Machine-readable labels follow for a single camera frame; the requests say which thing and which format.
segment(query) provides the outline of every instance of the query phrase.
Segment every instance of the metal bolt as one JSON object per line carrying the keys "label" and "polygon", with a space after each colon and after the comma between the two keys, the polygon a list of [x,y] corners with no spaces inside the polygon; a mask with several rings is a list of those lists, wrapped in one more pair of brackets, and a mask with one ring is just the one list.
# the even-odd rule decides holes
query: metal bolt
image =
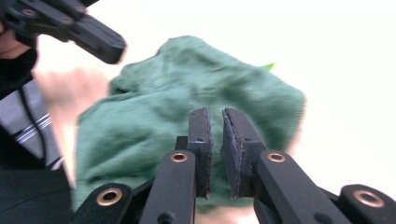
{"label": "metal bolt", "polygon": [[188,156],[184,153],[175,153],[172,155],[171,159],[175,162],[183,162],[186,161]]}
{"label": "metal bolt", "polygon": [[101,206],[110,206],[117,203],[122,197],[122,191],[117,188],[105,189],[96,198],[96,202]]}
{"label": "metal bolt", "polygon": [[62,18],[61,18],[61,22],[62,22],[63,24],[68,25],[68,24],[71,24],[71,23],[73,22],[73,20],[72,20],[70,17],[62,17]]}
{"label": "metal bolt", "polygon": [[367,190],[355,190],[353,192],[353,196],[355,196],[355,198],[359,202],[369,205],[371,207],[379,208],[385,205],[384,200]]}
{"label": "metal bolt", "polygon": [[77,11],[77,12],[84,13],[84,12],[85,12],[85,7],[84,7],[84,6],[76,7],[76,11]]}
{"label": "metal bolt", "polygon": [[284,162],[286,160],[286,158],[283,155],[275,152],[268,154],[267,157],[270,161],[274,161],[274,162]]}
{"label": "metal bolt", "polygon": [[32,9],[23,9],[22,10],[23,15],[28,16],[28,17],[33,17],[35,16],[35,12]]}

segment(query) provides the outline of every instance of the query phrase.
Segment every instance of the human hand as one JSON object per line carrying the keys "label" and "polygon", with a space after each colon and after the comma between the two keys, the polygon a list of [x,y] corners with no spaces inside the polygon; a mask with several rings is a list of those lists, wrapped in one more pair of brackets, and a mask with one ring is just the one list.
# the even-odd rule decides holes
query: human hand
{"label": "human hand", "polygon": [[15,59],[28,49],[15,39],[13,30],[6,30],[0,22],[0,59]]}

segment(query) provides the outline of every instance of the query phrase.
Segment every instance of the green cloth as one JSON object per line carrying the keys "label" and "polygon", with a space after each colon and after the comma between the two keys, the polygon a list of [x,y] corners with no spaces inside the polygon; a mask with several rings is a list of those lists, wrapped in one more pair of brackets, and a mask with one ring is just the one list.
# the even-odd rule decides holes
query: green cloth
{"label": "green cloth", "polygon": [[108,96],[80,116],[75,208],[106,183],[136,188],[154,177],[177,136],[188,134],[189,113],[202,107],[210,112],[214,146],[212,193],[198,204],[251,204],[231,201],[219,153],[221,111],[245,112],[268,149],[286,150],[303,114],[304,95],[264,68],[182,36],[168,40],[156,56],[126,65],[111,81]]}

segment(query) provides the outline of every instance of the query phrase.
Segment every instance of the green towel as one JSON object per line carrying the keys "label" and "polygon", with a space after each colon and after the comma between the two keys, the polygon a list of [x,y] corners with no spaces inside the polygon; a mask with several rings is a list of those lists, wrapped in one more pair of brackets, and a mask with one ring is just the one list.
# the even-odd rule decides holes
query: green towel
{"label": "green towel", "polygon": [[203,40],[168,40],[156,56],[126,65],[110,83],[109,95],[79,118],[77,188],[74,206],[106,183],[131,188],[154,177],[177,136],[188,134],[189,113],[209,109],[213,146],[210,199],[199,208],[241,206],[231,200],[219,149],[225,107],[241,110],[268,149],[286,150],[304,107],[301,91],[262,67],[241,63]]}

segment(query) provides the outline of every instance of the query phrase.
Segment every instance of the black clamp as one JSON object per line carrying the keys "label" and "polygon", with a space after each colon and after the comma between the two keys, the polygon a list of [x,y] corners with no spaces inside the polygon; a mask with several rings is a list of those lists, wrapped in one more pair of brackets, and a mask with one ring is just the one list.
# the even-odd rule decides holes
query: black clamp
{"label": "black clamp", "polygon": [[[221,156],[233,199],[254,198],[260,223],[395,223],[396,202],[363,185],[340,196],[317,187],[285,152],[267,150],[241,111],[223,111]],[[210,192],[212,138],[208,111],[190,113],[189,136],[163,157],[154,180],[136,189],[107,184],[90,194],[72,223],[193,223],[195,197]]]}
{"label": "black clamp", "polygon": [[105,63],[117,63],[125,41],[86,14],[86,7],[96,1],[5,0],[0,1],[0,19],[20,42],[33,49],[38,35],[51,35],[63,42],[74,41]]}

